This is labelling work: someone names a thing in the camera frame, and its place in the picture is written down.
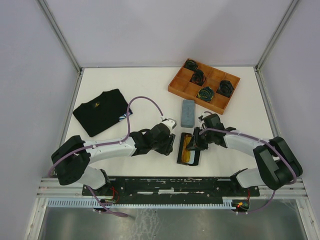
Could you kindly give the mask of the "black glasses case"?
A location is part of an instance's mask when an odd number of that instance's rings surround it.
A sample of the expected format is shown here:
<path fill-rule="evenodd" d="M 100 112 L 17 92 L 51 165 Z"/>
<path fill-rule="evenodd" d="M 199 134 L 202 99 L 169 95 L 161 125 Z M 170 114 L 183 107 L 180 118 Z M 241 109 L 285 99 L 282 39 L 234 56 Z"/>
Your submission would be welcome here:
<path fill-rule="evenodd" d="M 178 156 L 177 156 L 177 164 L 180 165 L 185 165 L 185 166 L 191 166 L 191 167 L 195 167 L 199 165 L 199 161 L 200 161 L 200 151 L 199 150 L 194 150 L 195 151 L 195 160 L 193 164 L 186 164 L 182 162 L 182 150 L 183 150 L 183 141 L 184 141 L 184 136 L 186 134 L 190 134 L 191 133 L 186 133 L 186 132 L 182 132 L 181 136 L 180 136 L 180 142 L 179 142 L 179 149 L 178 149 Z"/>

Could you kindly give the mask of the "orange sunglasses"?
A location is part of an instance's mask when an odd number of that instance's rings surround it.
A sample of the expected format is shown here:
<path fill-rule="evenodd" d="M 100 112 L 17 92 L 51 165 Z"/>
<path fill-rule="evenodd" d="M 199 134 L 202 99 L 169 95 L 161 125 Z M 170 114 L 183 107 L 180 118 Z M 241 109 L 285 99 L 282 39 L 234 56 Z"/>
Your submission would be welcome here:
<path fill-rule="evenodd" d="M 188 143 L 190 142 L 192 136 L 188 133 L 184 136 L 183 139 L 183 145 L 182 145 L 182 154 L 181 154 L 181 161 L 185 164 L 187 164 L 188 160 L 189 160 L 189 151 L 186 149 L 186 146 L 188 145 Z"/>

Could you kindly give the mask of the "grey-blue glasses case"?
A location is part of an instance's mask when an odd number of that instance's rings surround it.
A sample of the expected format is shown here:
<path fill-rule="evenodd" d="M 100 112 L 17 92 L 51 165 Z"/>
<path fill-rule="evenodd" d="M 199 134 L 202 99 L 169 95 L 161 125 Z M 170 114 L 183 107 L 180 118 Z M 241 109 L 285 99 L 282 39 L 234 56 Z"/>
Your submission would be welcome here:
<path fill-rule="evenodd" d="M 184 99 L 182 101 L 180 125 L 183 128 L 195 126 L 195 101 Z"/>

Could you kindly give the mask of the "light blue cloth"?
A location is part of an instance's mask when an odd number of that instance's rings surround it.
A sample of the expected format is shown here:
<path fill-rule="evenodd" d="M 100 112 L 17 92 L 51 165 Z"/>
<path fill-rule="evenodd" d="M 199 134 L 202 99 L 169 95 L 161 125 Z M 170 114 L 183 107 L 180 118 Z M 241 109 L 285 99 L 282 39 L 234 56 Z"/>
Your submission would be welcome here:
<path fill-rule="evenodd" d="M 192 151 L 189 151 L 189 158 L 188 158 L 188 161 L 187 161 L 187 164 L 189 165 L 192 165 L 194 162 L 195 162 L 195 155 L 196 155 L 196 152 L 194 150 Z"/>

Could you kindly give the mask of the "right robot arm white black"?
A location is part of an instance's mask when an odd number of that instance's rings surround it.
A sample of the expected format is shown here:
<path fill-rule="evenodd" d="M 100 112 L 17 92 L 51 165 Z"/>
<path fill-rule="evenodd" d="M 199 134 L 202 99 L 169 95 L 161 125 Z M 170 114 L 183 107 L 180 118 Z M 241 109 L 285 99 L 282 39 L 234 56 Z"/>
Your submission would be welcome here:
<path fill-rule="evenodd" d="M 265 185 L 278 190 L 291 185 L 303 173 L 303 168 L 287 142 L 279 136 L 263 139 L 240 132 L 234 127 L 225 127 L 216 113 L 207 112 L 199 120 L 201 127 L 195 127 L 190 137 L 182 140 L 182 159 L 195 157 L 207 150 L 210 144 L 240 151 L 255 159 L 256 167 L 234 173 L 229 183 L 231 193 L 242 195 L 248 188 Z"/>

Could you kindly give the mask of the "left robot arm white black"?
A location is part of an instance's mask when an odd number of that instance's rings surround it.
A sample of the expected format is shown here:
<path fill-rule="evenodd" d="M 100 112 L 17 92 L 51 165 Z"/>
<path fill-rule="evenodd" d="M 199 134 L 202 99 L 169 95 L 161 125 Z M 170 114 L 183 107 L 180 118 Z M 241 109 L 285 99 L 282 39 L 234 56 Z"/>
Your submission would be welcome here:
<path fill-rule="evenodd" d="M 107 174 L 90 164 L 116 157 L 146 155 L 150 151 L 168 156 L 173 151 L 175 135 L 172 131 L 176 125 L 173 119 L 168 118 L 152 129 L 134 131 L 128 137 L 105 141 L 84 141 L 80 135 L 72 136 L 51 155 L 59 184 L 80 183 L 99 195 L 106 195 L 111 189 Z"/>

